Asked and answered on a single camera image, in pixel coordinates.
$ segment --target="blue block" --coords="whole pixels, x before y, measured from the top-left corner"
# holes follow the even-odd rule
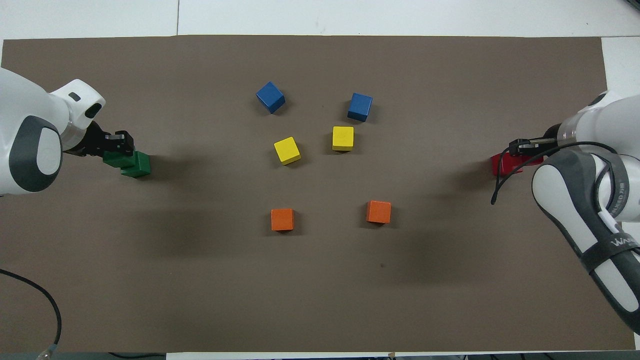
[[[255,95],[272,114],[284,104],[284,94],[270,81]]]
[[[358,93],[353,93],[351,96],[351,104],[349,105],[349,112],[347,117],[349,119],[365,122],[367,116],[369,116],[369,109],[371,109],[371,102],[373,98]]]

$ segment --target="orange block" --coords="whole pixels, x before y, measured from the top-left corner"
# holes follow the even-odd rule
[[[391,203],[386,201],[369,201],[367,203],[367,221],[388,224],[391,221]]]
[[[271,230],[273,231],[293,230],[293,209],[272,209],[271,210]]]

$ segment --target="yellow block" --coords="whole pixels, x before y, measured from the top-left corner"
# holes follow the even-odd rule
[[[300,160],[301,158],[300,151],[298,150],[298,146],[296,146],[296,141],[293,140],[293,137],[280,140],[279,142],[274,143],[273,146],[276,148],[276,152],[278,153],[278,157],[280,158],[282,165],[290,164],[296,160]]]
[[[334,126],[331,148],[334,151],[353,150],[353,126]]]

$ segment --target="black cable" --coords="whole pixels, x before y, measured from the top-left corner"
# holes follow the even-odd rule
[[[602,179],[604,179],[604,175],[606,175],[611,169],[611,164],[608,161],[605,161],[604,168],[598,174],[596,178],[595,185],[593,187],[593,206],[598,210],[598,212],[602,211],[602,207],[600,206],[600,183],[602,183]]]
[[[518,172],[518,170],[520,170],[521,168],[527,166],[528,164],[532,163],[533,161],[536,161],[548,154],[551,154],[552,152],[556,152],[558,150],[561,149],[565,149],[567,147],[572,147],[572,146],[578,146],[578,145],[592,145],[592,146],[597,146],[597,147],[601,147],[603,149],[608,150],[609,152],[613,153],[613,154],[617,154],[618,152],[612,148],[611,146],[605,145],[603,143],[599,143],[599,142],[574,142],[574,143],[568,143],[568,144],[564,144],[564,145],[560,145],[557,147],[554,147],[552,149],[549,150],[545,150],[535,156],[532,156],[529,160],[523,162],[522,164],[518,165],[517,167],[515,167],[507,176],[504,177],[504,179],[502,179],[502,181],[500,182],[496,182],[495,185],[495,189],[493,191],[493,195],[491,196],[491,205],[495,204],[495,201],[498,199],[498,191],[500,191],[500,188],[502,188],[502,185],[504,185],[504,183],[516,172]],[[498,172],[500,172],[500,166],[502,164],[498,164]]]
[[[528,141],[521,141],[521,142],[517,142],[515,144],[509,144],[509,146],[507,146],[506,149],[504,149],[501,153],[500,153],[500,157],[498,158],[498,171],[496,172],[495,175],[495,186],[496,188],[498,187],[498,184],[500,183],[500,174],[502,173],[502,159],[504,158],[504,155],[506,155],[507,151],[509,151],[512,147],[518,147],[521,145],[527,145],[531,143],[531,140],[535,140],[535,139],[530,139]]]
[[[603,158],[602,156],[598,155],[598,154],[594,154],[595,156],[598,156],[598,158],[600,158],[600,160],[602,160],[602,162],[604,162],[607,165],[607,171],[613,170],[613,167],[611,166],[611,162],[605,158]],[[602,179],[597,179],[596,182],[596,196],[599,196],[598,192],[600,191],[600,182],[602,182]],[[613,171],[611,171],[611,194],[614,194],[616,192],[616,176],[613,173]],[[605,209],[609,209],[609,207],[611,206],[611,203],[613,202],[614,197],[610,196],[609,197],[609,201],[607,202],[607,205],[605,206]],[[602,208],[600,207],[600,202],[597,202],[596,207],[598,209],[600,209],[600,211],[602,210]]]
[[[45,290],[42,286],[27,279],[26,277],[22,277],[18,274],[14,274],[10,271],[3,270],[3,269],[0,269],[0,274],[7,275],[8,277],[13,277],[16,280],[20,280],[25,284],[34,287],[36,290],[41,292],[47,298],[47,300],[51,303],[51,306],[53,307],[53,311],[56,312],[56,321],[58,323],[58,329],[56,331],[56,339],[53,341],[53,345],[57,345],[58,342],[60,341],[60,333],[62,332],[62,316],[60,316],[60,309],[58,309],[58,305],[56,304],[56,301],[53,300],[53,297],[51,296],[51,294],[47,290]]]
[[[148,354],[142,354],[142,355],[120,355],[120,354],[116,354],[114,352],[110,352],[108,353],[109,355],[113,355],[115,357],[119,357],[120,359],[143,359],[145,357],[164,357],[165,354],[160,354],[159,352],[150,352]]]

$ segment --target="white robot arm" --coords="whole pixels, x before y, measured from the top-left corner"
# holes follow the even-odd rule
[[[551,155],[532,181],[540,209],[558,226],[620,318],[638,333],[640,245],[620,223],[640,222],[639,128],[640,95],[620,99],[600,94],[555,127],[556,142],[546,150]],[[578,145],[584,142],[617,154]],[[531,155],[531,145],[517,146]]]
[[[56,179],[62,152],[102,157],[133,152],[126,131],[106,133],[93,121],[104,98],[80,80],[48,94],[0,68],[0,195],[35,193]]]

